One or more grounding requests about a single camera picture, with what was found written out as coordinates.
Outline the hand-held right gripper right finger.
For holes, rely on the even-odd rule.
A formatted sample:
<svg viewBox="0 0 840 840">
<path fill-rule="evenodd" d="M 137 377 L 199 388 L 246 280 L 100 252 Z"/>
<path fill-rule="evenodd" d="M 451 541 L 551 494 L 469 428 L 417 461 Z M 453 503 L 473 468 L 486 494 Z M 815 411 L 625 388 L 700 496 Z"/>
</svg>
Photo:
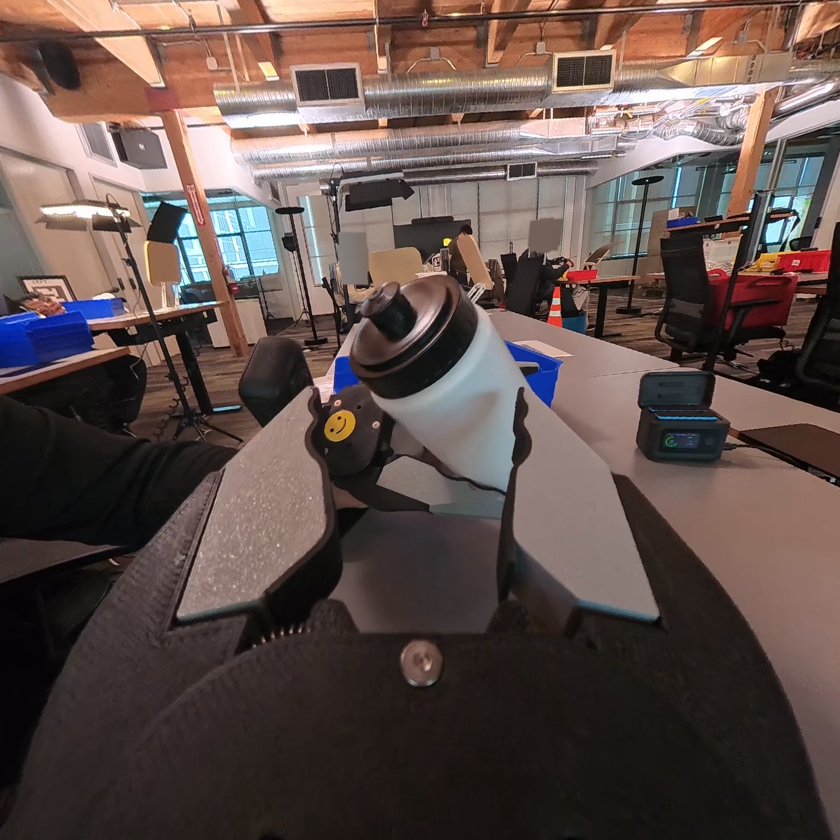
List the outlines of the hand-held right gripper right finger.
<svg viewBox="0 0 840 840">
<path fill-rule="evenodd" d="M 655 624 L 659 608 L 613 473 L 532 391 L 518 393 L 500 519 L 499 601 L 572 634 L 583 613 Z"/>
</svg>

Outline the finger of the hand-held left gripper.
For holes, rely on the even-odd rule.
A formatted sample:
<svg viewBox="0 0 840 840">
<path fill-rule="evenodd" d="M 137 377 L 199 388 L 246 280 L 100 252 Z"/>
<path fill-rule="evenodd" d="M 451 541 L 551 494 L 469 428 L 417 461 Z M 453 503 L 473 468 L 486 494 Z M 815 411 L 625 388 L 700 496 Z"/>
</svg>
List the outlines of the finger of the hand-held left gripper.
<svg viewBox="0 0 840 840">
<path fill-rule="evenodd" d="M 405 455 L 385 465 L 376 484 L 423 503 L 438 516 L 500 519 L 505 504 L 497 490 L 445 476 L 433 465 Z"/>
</svg>

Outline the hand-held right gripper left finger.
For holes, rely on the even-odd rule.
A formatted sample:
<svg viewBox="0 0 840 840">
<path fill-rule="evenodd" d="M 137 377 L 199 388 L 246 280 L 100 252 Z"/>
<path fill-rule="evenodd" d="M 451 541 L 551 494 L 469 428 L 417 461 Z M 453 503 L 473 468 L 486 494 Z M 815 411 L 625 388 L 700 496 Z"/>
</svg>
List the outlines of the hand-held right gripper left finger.
<svg viewBox="0 0 840 840">
<path fill-rule="evenodd" d="M 340 581 L 328 468 L 313 433 L 314 387 L 299 393 L 228 462 L 192 554 L 180 624 L 251 615 L 300 624 Z"/>
</svg>

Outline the blue plastic bin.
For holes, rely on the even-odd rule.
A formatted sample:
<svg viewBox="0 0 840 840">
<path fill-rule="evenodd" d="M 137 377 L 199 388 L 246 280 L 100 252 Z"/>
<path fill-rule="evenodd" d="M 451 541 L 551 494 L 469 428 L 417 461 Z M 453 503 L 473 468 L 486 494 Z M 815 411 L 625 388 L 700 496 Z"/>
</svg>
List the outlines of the blue plastic bin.
<svg viewBox="0 0 840 840">
<path fill-rule="evenodd" d="M 562 360 L 553 360 L 515 346 L 510 347 L 507 342 L 506 345 L 537 397 L 547 406 L 551 406 Z M 324 379 L 323 387 L 331 384 L 331 393 L 337 394 L 344 387 L 359 383 L 359 378 L 350 368 L 349 355 L 345 354 L 337 356 L 332 372 Z"/>
</svg>

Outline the wooden top standing desk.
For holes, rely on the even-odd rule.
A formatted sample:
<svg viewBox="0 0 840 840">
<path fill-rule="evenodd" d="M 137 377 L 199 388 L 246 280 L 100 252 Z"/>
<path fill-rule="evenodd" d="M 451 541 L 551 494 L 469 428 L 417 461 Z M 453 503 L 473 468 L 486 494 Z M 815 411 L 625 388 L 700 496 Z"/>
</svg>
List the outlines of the wooden top standing desk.
<svg viewBox="0 0 840 840">
<path fill-rule="evenodd" d="M 214 315 L 211 316 L 210 312 L 217 308 L 218 305 L 212 301 L 204 304 L 166 308 L 154 312 L 156 321 L 161 325 L 161 333 L 164 338 L 175 337 L 197 407 L 205 416 L 236 413 L 242 410 L 241 405 L 214 406 L 212 404 L 198 365 L 196 353 L 187 335 L 191 330 L 214 322 L 216 318 Z M 93 335 L 106 333 L 117 346 L 122 348 L 139 347 L 149 341 L 156 341 L 152 320 L 148 312 L 124 313 L 112 318 L 93 319 L 88 321 L 88 326 Z"/>
</svg>

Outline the black softbox light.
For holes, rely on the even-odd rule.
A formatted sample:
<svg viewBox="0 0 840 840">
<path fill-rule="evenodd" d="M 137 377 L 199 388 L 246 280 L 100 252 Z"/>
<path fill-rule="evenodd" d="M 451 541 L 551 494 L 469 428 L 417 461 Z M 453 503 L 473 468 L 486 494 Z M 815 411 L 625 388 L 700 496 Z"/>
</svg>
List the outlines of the black softbox light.
<svg viewBox="0 0 840 840">
<path fill-rule="evenodd" d="M 403 178 L 389 177 L 354 182 L 348 185 L 344 198 L 344 210 L 351 213 L 390 207 L 395 199 L 406 200 L 414 193 L 414 189 Z"/>
</svg>

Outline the black flat device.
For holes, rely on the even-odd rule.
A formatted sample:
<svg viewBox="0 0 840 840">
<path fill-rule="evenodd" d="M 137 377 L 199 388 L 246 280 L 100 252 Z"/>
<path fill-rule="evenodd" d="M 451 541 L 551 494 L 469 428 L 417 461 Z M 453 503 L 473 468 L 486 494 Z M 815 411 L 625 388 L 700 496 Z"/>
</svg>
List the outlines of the black flat device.
<svg viewBox="0 0 840 840">
<path fill-rule="evenodd" d="M 809 423 L 796 423 L 742 430 L 738 438 L 801 469 L 839 481 L 839 433 Z"/>
</svg>

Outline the wood-edged office desk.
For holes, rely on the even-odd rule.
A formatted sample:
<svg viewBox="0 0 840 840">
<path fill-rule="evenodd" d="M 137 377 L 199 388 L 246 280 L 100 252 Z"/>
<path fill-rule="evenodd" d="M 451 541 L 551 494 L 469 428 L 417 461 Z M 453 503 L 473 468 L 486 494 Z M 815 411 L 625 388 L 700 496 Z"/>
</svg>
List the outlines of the wood-edged office desk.
<svg viewBox="0 0 840 840">
<path fill-rule="evenodd" d="M 597 303 L 595 326 L 593 328 L 594 337 L 597 339 L 620 338 L 622 336 L 620 332 L 604 333 L 607 293 L 609 290 L 631 287 L 639 279 L 639 276 L 596 277 L 588 280 L 575 280 L 570 277 L 562 278 L 559 283 L 559 290 L 560 314 L 563 326 L 566 329 L 580 327 L 582 325 L 581 318 L 586 315 L 585 305 L 575 301 L 574 293 L 582 290 L 596 291 Z"/>
</svg>

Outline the light panel on tripod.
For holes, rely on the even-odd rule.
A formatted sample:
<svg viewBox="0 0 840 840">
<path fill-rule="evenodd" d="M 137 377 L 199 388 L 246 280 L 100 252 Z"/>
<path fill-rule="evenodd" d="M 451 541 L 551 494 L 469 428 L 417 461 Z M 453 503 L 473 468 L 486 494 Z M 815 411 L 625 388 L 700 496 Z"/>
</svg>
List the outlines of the light panel on tripod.
<svg viewBox="0 0 840 840">
<path fill-rule="evenodd" d="M 149 297 L 149 293 L 144 285 L 138 262 L 134 257 L 130 246 L 128 236 L 131 230 L 131 225 L 133 224 L 130 212 L 127 209 L 118 206 L 114 202 L 113 198 L 105 203 L 95 201 L 60 203 L 44 205 L 40 209 L 42 213 L 40 222 L 45 224 L 48 228 L 67 230 L 90 228 L 97 229 L 100 232 L 119 234 L 126 254 L 124 262 L 129 268 L 131 268 L 134 275 L 136 286 L 140 291 L 143 304 L 149 317 L 150 328 L 154 335 L 154 340 L 158 344 L 163 355 L 164 362 L 169 372 L 169 378 L 175 388 L 178 403 L 181 405 L 179 425 L 174 432 L 173 438 L 179 438 L 187 427 L 192 427 L 196 430 L 197 436 L 203 442 L 207 441 L 206 432 L 217 432 L 234 440 L 238 445 L 243 444 L 244 441 L 241 437 L 212 425 L 205 419 L 205 416 L 202 415 L 197 408 L 192 407 L 189 403 L 182 378 L 178 374 L 172 355 L 167 348 L 165 336 L 163 335 L 161 326 L 154 314 L 154 308 Z"/>
</svg>

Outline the black office chair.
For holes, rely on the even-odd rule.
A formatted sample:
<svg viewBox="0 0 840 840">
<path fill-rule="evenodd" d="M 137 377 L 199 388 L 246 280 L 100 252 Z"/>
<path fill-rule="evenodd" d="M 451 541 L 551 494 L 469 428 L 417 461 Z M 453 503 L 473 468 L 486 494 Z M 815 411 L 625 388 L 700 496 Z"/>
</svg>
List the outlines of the black office chair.
<svg viewBox="0 0 840 840">
<path fill-rule="evenodd" d="M 725 329 L 730 299 L 738 274 L 713 279 L 707 268 L 704 237 L 676 230 L 660 242 L 665 273 L 665 303 L 655 337 L 670 348 L 670 359 L 686 354 L 706 357 L 704 368 L 717 361 L 734 362 L 739 347 L 755 340 L 782 340 L 783 327 L 742 329 L 744 311 L 736 311 Z"/>
<path fill-rule="evenodd" d="M 826 294 L 798 350 L 778 351 L 759 361 L 756 386 L 796 400 L 833 406 L 839 395 L 839 225 L 836 224 Z"/>
</svg>

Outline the red plastic tote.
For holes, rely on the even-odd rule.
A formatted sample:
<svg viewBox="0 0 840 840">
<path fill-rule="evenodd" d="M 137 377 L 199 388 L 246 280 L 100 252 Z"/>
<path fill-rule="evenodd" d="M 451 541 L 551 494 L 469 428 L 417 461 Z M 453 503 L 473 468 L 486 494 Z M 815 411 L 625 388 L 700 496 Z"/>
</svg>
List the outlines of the red plastic tote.
<svg viewBox="0 0 840 840">
<path fill-rule="evenodd" d="M 789 318 L 798 277 L 795 274 L 738 274 L 724 328 L 737 311 L 745 312 L 742 329 L 783 327 Z"/>
</svg>

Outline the ceiling vent grille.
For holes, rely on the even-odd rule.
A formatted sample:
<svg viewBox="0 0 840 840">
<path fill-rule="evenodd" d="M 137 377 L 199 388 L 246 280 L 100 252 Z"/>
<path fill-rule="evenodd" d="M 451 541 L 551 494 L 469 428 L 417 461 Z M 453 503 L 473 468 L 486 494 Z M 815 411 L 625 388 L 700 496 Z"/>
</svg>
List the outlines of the ceiling vent grille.
<svg viewBox="0 0 840 840">
<path fill-rule="evenodd" d="M 300 108 L 364 105 L 361 66 L 357 62 L 296 65 L 290 68 L 290 78 Z"/>
<path fill-rule="evenodd" d="M 615 84 L 614 49 L 580 50 L 552 54 L 552 94 L 611 91 Z"/>
</svg>

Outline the black wall screen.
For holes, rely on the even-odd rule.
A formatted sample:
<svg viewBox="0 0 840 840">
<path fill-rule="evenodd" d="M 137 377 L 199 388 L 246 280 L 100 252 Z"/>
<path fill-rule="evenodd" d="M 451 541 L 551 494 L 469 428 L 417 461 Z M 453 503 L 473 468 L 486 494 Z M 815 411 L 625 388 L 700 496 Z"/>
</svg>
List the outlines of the black wall screen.
<svg viewBox="0 0 840 840">
<path fill-rule="evenodd" d="M 394 248 L 415 248 L 423 260 L 448 247 L 455 241 L 463 226 L 472 228 L 470 219 L 451 216 L 416 218 L 410 224 L 394 225 Z"/>
</svg>

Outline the silver air duct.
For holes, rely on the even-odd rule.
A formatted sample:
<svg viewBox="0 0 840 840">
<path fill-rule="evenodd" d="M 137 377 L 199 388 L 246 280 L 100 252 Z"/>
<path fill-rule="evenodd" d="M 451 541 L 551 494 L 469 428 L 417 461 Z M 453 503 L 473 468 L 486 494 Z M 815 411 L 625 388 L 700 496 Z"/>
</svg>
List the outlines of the silver air duct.
<svg viewBox="0 0 840 840">
<path fill-rule="evenodd" d="M 637 142 L 594 133 L 584 118 L 472 122 L 432 127 L 231 139 L 255 183 L 327 182 L 482 165 L 598 161 Z"/>
<path fill-rule="evenodd" d="M 638 104 L 754 92 L 792 77 L 789 54 L 682 60 L 670 66 L 623 65 L 600 86 L 561 87 L 553 63 L 497 69 L 441 70 L 363 77 L 349 67 L 356 95 L 305 101 L 289 80 L 216 85 L 216 107 L 230 129 L 286 128 L 299 123 L 368 122 L 461 113 L 519 112 Z"/>
</svg>

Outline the wooden support post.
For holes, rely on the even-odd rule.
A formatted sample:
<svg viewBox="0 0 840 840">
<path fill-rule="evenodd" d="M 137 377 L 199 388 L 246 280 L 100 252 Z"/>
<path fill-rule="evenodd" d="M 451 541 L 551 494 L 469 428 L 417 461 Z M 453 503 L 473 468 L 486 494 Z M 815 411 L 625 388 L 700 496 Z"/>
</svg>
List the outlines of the wooden support post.
<svg viewBox="0 0 840 840">
<path fill-rule="evenodd" d="M 769 89 L 759 94 L 750 108 L 729 197 L 728 217 L 748 211 L 778 95 L 778 88 Z"/>
</svg>

